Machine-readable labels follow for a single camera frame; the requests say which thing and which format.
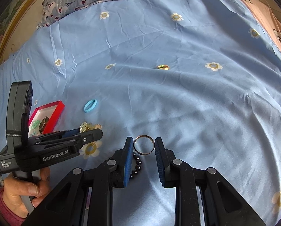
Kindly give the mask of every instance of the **metal ring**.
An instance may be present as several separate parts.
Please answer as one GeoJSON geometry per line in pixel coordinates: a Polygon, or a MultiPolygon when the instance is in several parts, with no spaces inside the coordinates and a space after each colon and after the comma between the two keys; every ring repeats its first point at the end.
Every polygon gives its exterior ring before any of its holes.
{"type": "Polygon", "coordinates": [[[152,137],[148,136],[148,135],[139,135],[133,142],[133,148],[135,150],[136,153],[138,153],[139,155],[149,155],[153,152],[154,148],[155,148],[155,143],[154,143],[154,140],[152,137]],[[153,149],[149,152],[149,153],[141,153],[139,152],[136,147],[135,147],[135,143],[136,143],[136,140],[138,140],[139,138],[147,138],[147,139],[150,139],[151,142],[153,143],[153,149]]]}

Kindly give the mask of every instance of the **blue bedsheet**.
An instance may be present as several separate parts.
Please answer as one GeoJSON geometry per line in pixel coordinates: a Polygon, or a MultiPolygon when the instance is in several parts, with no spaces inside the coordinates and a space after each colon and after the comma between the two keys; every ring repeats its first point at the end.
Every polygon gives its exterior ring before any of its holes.
{"type": "MultiPolygon", "coordinates": [[[[65,104],[56,130],[102,125],[99,152],[52,166],[53,186],[147,134],[218,169],[267,225],[281,218],[281,52],[242,1],[111,1],[38,29],[0,66],[0,150],[10,85],[24,80],[32,111],[65,104]]],[[[175,191],[162,188],[153,153],[141,159],[140,175],[115,191],[114,225],[173,225],[175,191]]]]}

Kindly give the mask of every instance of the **hand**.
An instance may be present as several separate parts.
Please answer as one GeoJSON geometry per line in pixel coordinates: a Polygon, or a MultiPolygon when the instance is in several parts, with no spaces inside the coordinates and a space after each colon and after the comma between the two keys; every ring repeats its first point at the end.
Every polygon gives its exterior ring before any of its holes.
{"type": "Polygon", "coordinates": [[[28,211],[20,195],[36,196],[31,202],[34,207],[37,207],[50,192],[49,175],[49,167],[40,169],[41,180],[36,185],[32,182],[19,180],[10,174],[4,179],[2,199],[5,205],[17,216],[26,218],[28,211]]]}

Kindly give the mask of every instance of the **blue gripper pad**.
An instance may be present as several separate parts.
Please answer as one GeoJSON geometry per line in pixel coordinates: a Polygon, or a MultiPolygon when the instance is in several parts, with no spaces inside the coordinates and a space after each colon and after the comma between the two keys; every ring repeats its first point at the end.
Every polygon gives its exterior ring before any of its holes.
{"type": "Polygon", "coordinates": [[[164,149],[164,146],[160,147],[159,142],[161,142],[161,144],[163,145],[163,142],[162,142],[161,138],[156,138],[155,142],[154,142],[155,143],[155,149],[154,150],[155,150],[155,157],[156,157],[160,182],[161,182],[162,186],[164,187],[165,186],[165,166],[163,164],[163,160],[162,160],[161,152],[160,152],[160,149],[161,148],[164,149]]]}
{"type": "Polygon", "coordinates": [[[124,168],[124,187],[127,187],[130,180],[130,170],[132,164],[132,153],[133,153],[133,138],[127,137],[125,143],[125,149],[128,149],[125,168],[124,168]]]}

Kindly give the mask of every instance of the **pink sleeve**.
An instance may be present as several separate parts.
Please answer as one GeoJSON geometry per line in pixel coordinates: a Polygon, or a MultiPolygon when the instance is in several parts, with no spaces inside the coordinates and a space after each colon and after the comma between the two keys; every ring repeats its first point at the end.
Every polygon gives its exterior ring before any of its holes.
{"type": "Polygon", "coordinates": [[[2,193],[3,188],[0,188],[0,212],[5,218],[5,220],[11,225],[11,226],[20,226],[24,218],[21,218],[14,214],[11,210],[8,209],[8,207],[4,204],[4,201],[2,199],[2,193]]]}

